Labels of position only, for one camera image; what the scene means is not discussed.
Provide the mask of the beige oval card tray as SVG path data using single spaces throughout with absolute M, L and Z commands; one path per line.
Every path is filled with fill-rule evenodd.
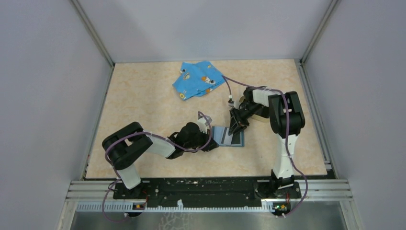
M 238 102 L 239 102 L 238 108 L 239 109 L 241 109 L 243 107 L 243 102 L 244 101 L 245 101 L 245 97 L 241 96 L 240 99 L 238 100 Z M 253 120 L 260 121 L 260 122 L 268 122 L 269 121 L 268 117 L 260 116 L 260 111 L 257 111 L 256 113 L 254 113 L 250 118 L 253 119 Z

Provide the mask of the blue card holder wallet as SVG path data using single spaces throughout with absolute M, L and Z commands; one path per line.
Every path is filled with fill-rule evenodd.
M 220 147 L 244 147 L 244 132 L 229 134 L 229 128 L 224 126 L 212 127 L 213 139 Z

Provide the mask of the white card black stripe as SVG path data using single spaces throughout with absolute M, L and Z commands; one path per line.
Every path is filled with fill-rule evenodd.
M 229 128 L 226 127 L 223 131 L 220 143 L 224 146 L 237 146 L 242 145 L 243 140 L 244 139 L 241 133 L 237 134 L 229 133 Z

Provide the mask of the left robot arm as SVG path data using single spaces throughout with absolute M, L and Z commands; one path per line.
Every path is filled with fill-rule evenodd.
M 132 122 L 102 141 L 107 162 L 113 166 L 124 191 L 138 198 L 144 191 L 135 161 L 144 153 L 154 153 L 166 159 L 175 159 L 185 152 L 211 151 L 218 148 L 207 123 L 188 122 L 179 132 L 161 137 L 145 131 L 138 122 Z

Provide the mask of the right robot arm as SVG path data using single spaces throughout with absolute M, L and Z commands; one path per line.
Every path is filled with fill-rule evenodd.
M 268 118 L 277 136 L 277 155 L 271 171 L 270 193 L 283 197 L 294 184 L 293 155 L 295 143 L 305 126 L 305 116 L 298 93 L 278 92 L 265 87 L 247 87 L 239 107 L 232 106 L 229 134 L 238 134 L 249 126 L 254 114 Z

